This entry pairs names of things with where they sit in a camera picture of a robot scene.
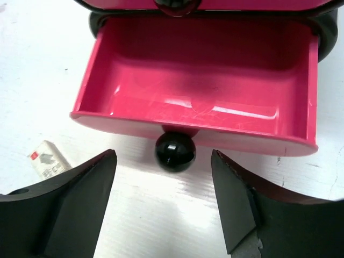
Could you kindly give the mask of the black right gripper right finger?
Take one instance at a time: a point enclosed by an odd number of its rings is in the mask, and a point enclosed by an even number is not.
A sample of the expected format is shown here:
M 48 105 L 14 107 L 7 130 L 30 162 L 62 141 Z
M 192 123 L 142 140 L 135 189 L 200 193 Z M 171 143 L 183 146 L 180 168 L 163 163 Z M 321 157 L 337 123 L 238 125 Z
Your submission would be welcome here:
M 343 257 L 343 200 L 285 189 L 218 150 L 211 169 L 231 257 Z

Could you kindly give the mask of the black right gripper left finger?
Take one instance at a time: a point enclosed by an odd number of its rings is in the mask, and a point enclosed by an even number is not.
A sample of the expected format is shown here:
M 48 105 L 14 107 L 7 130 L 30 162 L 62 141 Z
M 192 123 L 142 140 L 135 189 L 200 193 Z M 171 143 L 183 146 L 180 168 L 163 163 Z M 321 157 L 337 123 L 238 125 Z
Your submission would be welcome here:
M 1 195 L 1 257 L 93 257 L 117 166 L 108 149 Z

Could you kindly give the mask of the pink drawer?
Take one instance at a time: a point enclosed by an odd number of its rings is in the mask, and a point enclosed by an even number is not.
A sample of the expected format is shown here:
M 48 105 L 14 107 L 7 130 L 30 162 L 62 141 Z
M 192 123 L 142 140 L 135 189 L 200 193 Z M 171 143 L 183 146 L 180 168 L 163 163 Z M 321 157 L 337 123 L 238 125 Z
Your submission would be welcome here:
M 183 16 L 196 10 L 213 11 L 310 11 L 329 1 L 79 1 L 90 10 L 161 10 Z
M 109 18 L 70 114 L 84 126 L 272 156 L 315 153 L 318 37 L 261 18 Z

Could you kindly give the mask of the pink top drawer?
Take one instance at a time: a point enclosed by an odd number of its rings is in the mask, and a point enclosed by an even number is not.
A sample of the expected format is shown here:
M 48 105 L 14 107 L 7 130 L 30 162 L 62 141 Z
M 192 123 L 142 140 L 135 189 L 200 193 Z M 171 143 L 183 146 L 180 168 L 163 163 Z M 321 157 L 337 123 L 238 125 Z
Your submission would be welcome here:
M 90 10 L 161 10 L 183 16 L 196 10 L 213 11 L 310 11 L 329 1 L 79 1 Z

